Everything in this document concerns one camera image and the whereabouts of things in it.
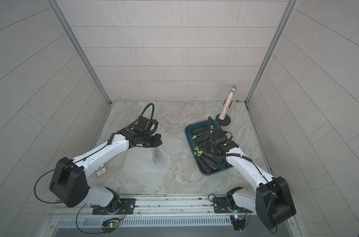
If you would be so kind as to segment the small printed card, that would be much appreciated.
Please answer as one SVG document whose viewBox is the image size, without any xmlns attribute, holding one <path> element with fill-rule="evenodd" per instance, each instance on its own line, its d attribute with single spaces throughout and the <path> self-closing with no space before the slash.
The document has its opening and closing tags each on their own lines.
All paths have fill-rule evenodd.
<svg viewBox="0 0 359 237">
<path fill-rule="evenodd" d="M 101 166 L 95 169 L 95 174 L 97 178 L 102 178 L 103 176 L 108 174 L 108 170 L 106 169 L 105 165 L 102 164 Z"/>
</svg>

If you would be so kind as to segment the teal plastic bin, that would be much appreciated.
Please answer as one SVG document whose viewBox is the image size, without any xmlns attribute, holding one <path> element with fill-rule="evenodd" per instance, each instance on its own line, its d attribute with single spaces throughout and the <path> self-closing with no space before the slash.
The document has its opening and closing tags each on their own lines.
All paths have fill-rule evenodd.
<svg viewBox="0 0 359 237">
<path fill-rule="evenodd" d="M 225 158 L 216 158 L 215 156 L 213 156 L 212 152 L 211 152 L 211 144 L 210 144 L 210 134 L 206 134 L 206 133 L 199 133 L 197 135 L 194 135 L 191 133 L 191 130 L 197 127 L 202 127 L 202 126 L 209 126 L 209 123 L 207 120 L 204 121 L 200 121 L 200 122 L 196 122 L 193 124 L 188 125 L 185 129 L 184 129 L 184 133 L 185 133 L 185 137 L 187 139 L 187 142 L 189 144 L 190 150 L 192 152 L 192 155 L 194 157 L 194 160 L 198 166 L 198 169 L 200 171 L 200 173 L 204 176 L 210 176 L 216 173 L 220 173 L 224 170 L 230 169 L 232 167 L 232 165 L 230 165 Z M 219 168 L 219 171 L 213 172 L 213 173 L 204 173 L 201 170 L 201 167 L 198 163 L 198 159 L 196 158 L 196 152 L 197 151 L 202 151 L 203 155 L 208 157 L 209 159 L 211 159 Z"/>
</svg>

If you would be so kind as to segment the clear zip-top bag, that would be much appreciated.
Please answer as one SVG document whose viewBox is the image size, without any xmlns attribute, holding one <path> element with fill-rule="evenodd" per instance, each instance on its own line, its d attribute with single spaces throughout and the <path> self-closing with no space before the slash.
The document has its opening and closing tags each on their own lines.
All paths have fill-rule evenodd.
<svg viewBox="0 0 359 237">
<path fill-rule="evenodd" d="M 158 133 L 161 134 L 161 140 L 163 142 L 158 148 L 170 157 L 172 165 L 184 147 L 184 143 L 166 133 L 164 129 L 159 129 Z M 169 171 L 169 169 L 163 172 L 156 172 L 154 170 L 152 162 L 153 149 L 154 148 L 139 147 L 130 149 L 126 161 L 121 168 L 123 173 L 137 181 L 137 183 L 142 185 L 149 193 L 156 191 Z"/>
</svg>

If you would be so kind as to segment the left controller board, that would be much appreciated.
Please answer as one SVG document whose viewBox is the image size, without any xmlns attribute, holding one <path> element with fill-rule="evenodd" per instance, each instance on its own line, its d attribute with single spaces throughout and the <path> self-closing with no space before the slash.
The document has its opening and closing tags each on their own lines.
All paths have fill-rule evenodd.
<svg viewBox="0 0 359 237">
<path fill-rule="evenodd" d="M 121 221 L 120 218 L 111 218 L 111 219 L 105 220 L 102 223 L 101 230 L 104 233 L 111 234 L 113 231 L 115 231 L 119 227 L 120 221 Z"/>
</svg>

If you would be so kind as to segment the eggplant at bin front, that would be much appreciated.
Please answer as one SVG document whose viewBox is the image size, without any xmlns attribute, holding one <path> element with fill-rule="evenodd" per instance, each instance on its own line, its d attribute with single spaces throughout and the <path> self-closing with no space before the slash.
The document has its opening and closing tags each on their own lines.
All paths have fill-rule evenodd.
<svg viewBox="0 0 359 237">
<path fill-rule="evenodd" d="M 196 152 L 196 158 L 198 159 L 198 163 L 204 173 L 209 174 L 219 171 L 218 166 L 211 159 L 204 156 L 202 151 Z"/>
</svg>

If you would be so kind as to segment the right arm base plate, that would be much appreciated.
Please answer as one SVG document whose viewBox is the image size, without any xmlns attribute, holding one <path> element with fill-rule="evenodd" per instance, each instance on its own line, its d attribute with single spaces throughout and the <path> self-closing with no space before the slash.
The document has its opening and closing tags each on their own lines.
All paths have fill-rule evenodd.
<svg viewBox="0 0 359 237">
<path fill-rule="evenodd" d="M 252 213 L 252 211 L 242 207 L 238 207 L 237 209 L 231 209 L 228 206 L 226 197 L 212 196 L 208 197 L 208 200 L 213 204 L 214 212 L 216 214 L 229 213 L 230 215 L 232 215 L 233 213 Z"/>
</svg>

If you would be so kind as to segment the controller board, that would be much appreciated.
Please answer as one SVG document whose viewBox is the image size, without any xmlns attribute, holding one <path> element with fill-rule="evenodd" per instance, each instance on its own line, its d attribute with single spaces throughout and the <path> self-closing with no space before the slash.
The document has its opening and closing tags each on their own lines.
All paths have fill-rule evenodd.
<svg viewBox="0 0 359 237">
<path fill-rule="evenodd" d="M 119 227 L 120 221 L 121 221 L 120 218 L 111 218 L 111 219 L 105 220 L 102 223 L 101 230 L 104 233 L 111 234 L 113 231 L 115 231 Z"/>
<path fill-rule="evenodd" d="M 244 215 L 231 215 L 230 220 L 234 231 L 243 231 L 246 228 L 247 219 Z"/>
</svg>

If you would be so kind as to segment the aluminium mounting rail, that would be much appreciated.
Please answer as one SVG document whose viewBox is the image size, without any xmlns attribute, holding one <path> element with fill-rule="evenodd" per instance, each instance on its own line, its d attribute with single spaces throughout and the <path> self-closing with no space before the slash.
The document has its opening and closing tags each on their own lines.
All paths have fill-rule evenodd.
<svg viewBox="0 0 359 237">
<path fill-rule="evenodd" d="M 208 215 L 215 214 L 213 204 L 208 200 L 208 197 L 226 197 L 228 206 L 231 209 L 237 209 L 238 207 L 233 204 L 232 194 L 228 195 L 124 195 L 120 198 L 135 198 L 136 204 L 132 216 L 156 216 L 156 215 L 168 215 L 168 216 L 181 216 L 181 215 Z M 78 211 L 81 214 L 89 217 L 111 217 L 116 215 L 93 215 L 91 208 L 92 204 L 82 203 L 75 207 L 67 207 L 64 204 L 56 204 L 50 210 L 49 218 L 59 217 L 73 217 Z"/>
</svg>

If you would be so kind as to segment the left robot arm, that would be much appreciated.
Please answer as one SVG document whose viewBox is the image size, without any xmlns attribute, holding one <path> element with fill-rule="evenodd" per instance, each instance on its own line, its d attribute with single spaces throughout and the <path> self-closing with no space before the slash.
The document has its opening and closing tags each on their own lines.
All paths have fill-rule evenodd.
<svg viewBox="0 0 359 237">
<path fill-rule="evenodd" d="M 49 190 L 67 207 L 86 203 L 100 206 L 108 213 L 119 210 L 120 196 L 111 188 L 91 187 L 87 178 L 116 155 L 136 146 L 157 148 L 162 145 L 156 133 L 158 121 L 140 117 L 135 123 L 112 133 L 98 147 L 73 159 L 64 157 L 57 162 Z"/>
</svg>

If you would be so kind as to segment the eggplant at bin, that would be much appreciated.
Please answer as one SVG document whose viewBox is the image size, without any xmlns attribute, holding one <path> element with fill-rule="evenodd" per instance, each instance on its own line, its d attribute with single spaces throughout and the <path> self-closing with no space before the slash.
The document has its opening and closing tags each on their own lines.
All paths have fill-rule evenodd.
<svg viewBox="0 0 359 237">
<path fill-rule="evenodd" d="M 196 158 L 198 159 L 198 163 L 204 173 L 209 174 L 219 171 L 218 166 L 211 159 L 204 156 L 202 151 L 196 152 Z"/>
<path fill-rule="evenodd" d="M 194 134 L 194 135 L 197 135 L 199 133 L 206 133 L 208 134 L 210 132 L 211 129 L 213 129 L 214 126 L 211 125 L 211 126 L 202 126 L 202 127 L 197 127 L 197 128 L 194 128 L 191 130 L 191 133 Z"/>
</svg>

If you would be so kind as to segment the right controller board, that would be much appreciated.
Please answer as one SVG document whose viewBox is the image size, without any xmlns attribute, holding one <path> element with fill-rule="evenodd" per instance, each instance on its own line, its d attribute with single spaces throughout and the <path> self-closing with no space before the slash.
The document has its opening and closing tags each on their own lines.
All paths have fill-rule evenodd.
<svg viewBox="0 0 359 237">
<path fill-rule="evenodd" d="M 246 228 L 247 219 L 244 215 L 231 215 L 230 220 L 234 231 L 243 231 Z"/>
</svg>

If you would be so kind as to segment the eggplant at bin back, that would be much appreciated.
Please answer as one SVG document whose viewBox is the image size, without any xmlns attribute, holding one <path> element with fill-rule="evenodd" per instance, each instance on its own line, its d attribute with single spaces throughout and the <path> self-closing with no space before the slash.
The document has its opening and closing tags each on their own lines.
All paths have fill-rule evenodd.
<svg viewBox="0 0 359 237">
<path fill-rule="evenodd" d="M 213 129 L 214 126 L 211 125 L 211 126 L 202 126 L 202 127 L 197 127 L 197 128 L 194 128 L 191 130 L 191 133 L 194 134 L 194 135 L 197 135 L 199 133 L 206 133 L 208 134 L 210 132 L 211 129 Z"/>
</svg>

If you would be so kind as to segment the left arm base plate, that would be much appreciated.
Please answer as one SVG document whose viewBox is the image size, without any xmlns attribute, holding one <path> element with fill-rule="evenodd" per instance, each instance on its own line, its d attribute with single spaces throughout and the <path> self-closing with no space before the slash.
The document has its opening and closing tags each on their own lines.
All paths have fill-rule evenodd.
<svg viewBox="0 0 359 237">
<path fill-rule="evenodd" d="M 93 208 L 93 215 L 130 215 L 133 214 L 135 204 L 135 198 L 119 198 L 118 200 L 113 200 L 106 207 L 91 205 L 91 208 Z"/>
</svg>

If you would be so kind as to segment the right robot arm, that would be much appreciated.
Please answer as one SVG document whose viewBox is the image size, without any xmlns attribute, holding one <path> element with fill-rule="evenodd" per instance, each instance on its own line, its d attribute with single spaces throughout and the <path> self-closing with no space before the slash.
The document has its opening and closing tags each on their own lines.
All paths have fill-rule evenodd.
<svg viewBox="0 0 359 237">
<path fill-rule="evenodd" d="M 293 217 L 297 211 L 287 181 L 274 177 L 257 166 L 241 148 L 218 127 L 210 129 L 211 152 L 225 159 L 249 182 L 255 195 L 245 191 L 232 193 L 233 204 L 254 211 L 269 230 Z"/>
</svg>

